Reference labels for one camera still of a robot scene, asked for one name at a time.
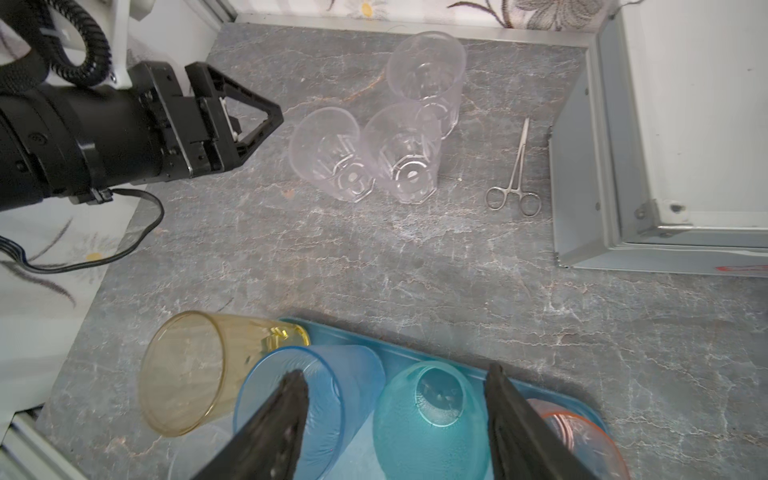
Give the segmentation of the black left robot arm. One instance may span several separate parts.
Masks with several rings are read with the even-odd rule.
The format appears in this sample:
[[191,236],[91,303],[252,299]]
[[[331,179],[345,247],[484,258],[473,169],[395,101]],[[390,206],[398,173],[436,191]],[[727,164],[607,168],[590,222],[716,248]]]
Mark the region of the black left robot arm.
[[123,184],[195,178],[242,166],[283,122],[278,104],[207,63],[129,71],[116,90],[41,85],[1,98],[1,208],[69,197],[104,203]]

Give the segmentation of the pink plastic cup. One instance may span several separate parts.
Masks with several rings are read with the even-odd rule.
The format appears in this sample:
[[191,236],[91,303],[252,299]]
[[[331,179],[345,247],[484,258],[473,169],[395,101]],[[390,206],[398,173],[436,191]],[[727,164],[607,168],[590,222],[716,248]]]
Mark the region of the pink plastic cup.
[[565,407],[540,399],[528,403],[598,479],[630,480],[626,463],[613,440],[596,424]]

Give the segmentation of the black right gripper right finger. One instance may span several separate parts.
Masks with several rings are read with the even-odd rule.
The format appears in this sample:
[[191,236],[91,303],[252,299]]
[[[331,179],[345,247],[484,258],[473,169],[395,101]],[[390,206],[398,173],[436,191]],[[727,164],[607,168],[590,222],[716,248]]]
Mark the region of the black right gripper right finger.
[[596,479],[570,453],[496,362],[489,366],[484,396],[496,479]]

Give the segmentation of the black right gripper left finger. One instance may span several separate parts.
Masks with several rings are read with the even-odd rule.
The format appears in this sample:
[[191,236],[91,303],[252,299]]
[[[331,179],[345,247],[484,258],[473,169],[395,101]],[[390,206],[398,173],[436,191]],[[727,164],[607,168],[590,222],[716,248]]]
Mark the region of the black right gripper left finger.
[[308,411],[309,389],[303,373],[285,374],[264,404],[194,478],[292,479]]

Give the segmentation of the blue plastic cup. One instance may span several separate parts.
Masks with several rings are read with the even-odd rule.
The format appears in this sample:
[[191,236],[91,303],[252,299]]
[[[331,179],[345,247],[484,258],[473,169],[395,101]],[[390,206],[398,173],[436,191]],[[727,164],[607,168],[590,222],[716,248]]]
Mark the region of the blue plastic cup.
[[309,410],[297,479],[321,479],[375,409],[386,383],[383,364],[360,345],[289,346],[275,350],[250,371],[234,409],[238,432],[277,388],[283,375],[299,370],[309,389]]

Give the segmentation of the teal plastic cup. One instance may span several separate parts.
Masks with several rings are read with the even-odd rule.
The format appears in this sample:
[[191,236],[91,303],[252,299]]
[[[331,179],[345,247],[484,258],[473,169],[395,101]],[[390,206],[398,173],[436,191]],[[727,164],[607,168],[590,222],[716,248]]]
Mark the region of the teal plastic cup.
[[484,401],[456,368],[416,363],[385,386],[373,444],[387,479],[483,479],[489,467]]

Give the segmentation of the yellow plastic cup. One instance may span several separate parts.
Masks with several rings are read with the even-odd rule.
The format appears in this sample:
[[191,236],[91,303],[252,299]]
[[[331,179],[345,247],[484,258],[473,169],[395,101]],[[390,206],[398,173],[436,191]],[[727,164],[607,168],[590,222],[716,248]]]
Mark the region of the yellow plastic cup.
[[185,435],[233,412],[252,368],[274,350],[311,344],[296,324],[225,313],[179,313],[155,333],[141,363],[138,398],[146,423]]

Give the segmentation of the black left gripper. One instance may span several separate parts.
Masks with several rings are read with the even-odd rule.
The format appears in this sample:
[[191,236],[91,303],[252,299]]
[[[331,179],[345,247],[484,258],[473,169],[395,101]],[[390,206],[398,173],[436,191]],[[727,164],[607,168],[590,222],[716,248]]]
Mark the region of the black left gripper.
[[59,154],[38,156],[53,192],[86,192],[232,171],[283,123],[279,105],[211,65],[185,67],[192,95],[163,62],[131,68],[128,90],[43,86]]

